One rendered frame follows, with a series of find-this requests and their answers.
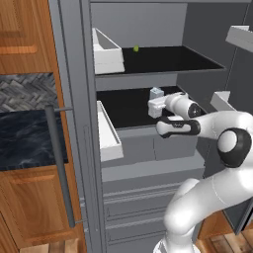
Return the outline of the white fridge door bin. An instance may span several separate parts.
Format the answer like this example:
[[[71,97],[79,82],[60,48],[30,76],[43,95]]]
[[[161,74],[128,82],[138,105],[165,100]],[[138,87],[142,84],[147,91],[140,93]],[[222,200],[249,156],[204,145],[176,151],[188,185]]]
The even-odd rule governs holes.
[[[101,101],[97,102],[101,161],[124,157],[122,142]]]
[[[248,26],[231,26],[226,41],[253,53],[253,32]]]
[[[96,74],[125,71],[123,50],[97,28],[93,32],[94,66]]]
[[[234,108],[228,103],[230,97],[229,91],[214,92],[211,97],[211,105],[217,111],[234,111]]]

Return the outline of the pale blue milk carton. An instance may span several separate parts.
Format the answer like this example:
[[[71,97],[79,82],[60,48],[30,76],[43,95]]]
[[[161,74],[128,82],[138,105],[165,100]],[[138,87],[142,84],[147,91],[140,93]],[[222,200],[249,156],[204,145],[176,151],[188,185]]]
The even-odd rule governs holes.
[[[149,92],[149,99],[156,99],[164,96],[164,91],[160,88],[153,87]]]

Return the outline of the grey fridge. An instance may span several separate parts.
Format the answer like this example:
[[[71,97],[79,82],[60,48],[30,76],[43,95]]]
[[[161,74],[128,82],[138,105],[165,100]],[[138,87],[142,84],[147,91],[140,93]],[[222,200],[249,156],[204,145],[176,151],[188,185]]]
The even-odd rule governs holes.
[[[246,11],[251,0],[89,0],[91,27],[97,28],[122,49],[124,47],[187,46],[222,64],[219,71],[158,73],[131,76],[97,77],[95,73],[96,103],[98,91],[125,90],[153,87],[164,91],[164,96],[183,92],[200,107],[200,114],[217,111],[211,105],[214,92],[225,91],[228,74],[236,46],[226,41],[231,26],[245,24]],[[66,108],[62,97],[58,102],[62,117],[65,145],[72,161]],[[153,127],[155,136],[160,136],[154,126],[139,126],[120,129]],[[153,253],[156,244],[165,236],[160,235],[134,241],[109,245],[106,237],[107,219],[104,196],[121,191],[181,183],[188,179],[202,180],[224,169],[217,153],[216,141],[198,137],[195,154],[167,160],[125,164],[124,158],[102,162],[100,156],[101,194],[104,213],[106,253]],[[81,209],[85,202],[70,197],[75,225],[82,219]],[[136,215],[159,211],[143,212]]]

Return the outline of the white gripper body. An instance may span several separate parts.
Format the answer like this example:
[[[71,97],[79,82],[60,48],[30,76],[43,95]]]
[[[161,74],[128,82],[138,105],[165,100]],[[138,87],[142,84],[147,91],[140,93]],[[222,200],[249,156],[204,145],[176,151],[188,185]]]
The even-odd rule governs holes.
[[[148,114],[157,119],[162,116],[162,111],[166,107],[165,97],[159,97],[148,101]]]

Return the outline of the black fridge shelf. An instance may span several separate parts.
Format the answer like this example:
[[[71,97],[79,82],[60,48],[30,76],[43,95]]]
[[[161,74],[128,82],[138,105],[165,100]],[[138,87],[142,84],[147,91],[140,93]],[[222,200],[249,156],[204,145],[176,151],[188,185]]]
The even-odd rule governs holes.
[[[149,88],[98,91],[115,128],[154,126],[157,119],[148,115]]]
[[[97,74],[97,77],[158,73],[219,71],[225,67],[184,45],[123,48],[124,72]]]

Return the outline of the wooden base cupboard door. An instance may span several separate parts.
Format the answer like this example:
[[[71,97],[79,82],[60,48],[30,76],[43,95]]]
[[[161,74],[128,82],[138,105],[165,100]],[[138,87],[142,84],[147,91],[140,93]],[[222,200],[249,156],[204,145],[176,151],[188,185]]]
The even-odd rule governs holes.
[[[82,238],[70,228],[55,165],[0,172],[0,211],[19,249]]]

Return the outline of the grey freezer drawer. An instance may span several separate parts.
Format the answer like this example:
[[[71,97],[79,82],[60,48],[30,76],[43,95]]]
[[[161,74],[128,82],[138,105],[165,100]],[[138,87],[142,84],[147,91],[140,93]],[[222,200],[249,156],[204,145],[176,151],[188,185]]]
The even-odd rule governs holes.
[[[134,241],[165,231],[163,211],[136,215],[106,223],[106,237],[109,245]]]
[[[167,207],[181,183],[158,185],[104,196],[107,219],[117,219]]]

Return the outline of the grey fridge crisper drawer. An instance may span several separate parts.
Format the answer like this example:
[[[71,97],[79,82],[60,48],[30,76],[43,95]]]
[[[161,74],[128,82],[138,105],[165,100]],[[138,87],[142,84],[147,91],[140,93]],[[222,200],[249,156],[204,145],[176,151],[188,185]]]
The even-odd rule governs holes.
[[[195,136],[173,135],[169,138],[154,137],[157,160],[191,157],[195,154],[198,139]]]
[[[120,129],[118,135],[123,146],[125,164],[150,161],[155,158],[153,127]]]

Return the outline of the wooden wall cupboard door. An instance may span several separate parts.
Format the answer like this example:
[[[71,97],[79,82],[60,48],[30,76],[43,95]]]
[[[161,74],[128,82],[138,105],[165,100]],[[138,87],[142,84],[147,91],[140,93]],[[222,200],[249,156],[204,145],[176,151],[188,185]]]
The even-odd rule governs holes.
[[[0,0],[0,74],[52,72],[48,0]]]

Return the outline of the wooden base cupboard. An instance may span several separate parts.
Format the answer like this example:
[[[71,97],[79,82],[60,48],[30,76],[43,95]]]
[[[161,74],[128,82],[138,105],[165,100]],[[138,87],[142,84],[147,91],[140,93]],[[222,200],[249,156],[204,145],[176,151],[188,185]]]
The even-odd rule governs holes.
[[[253,220],[238,235],[222,211],[206,218],[196,241],[201,253],[253,253]]]

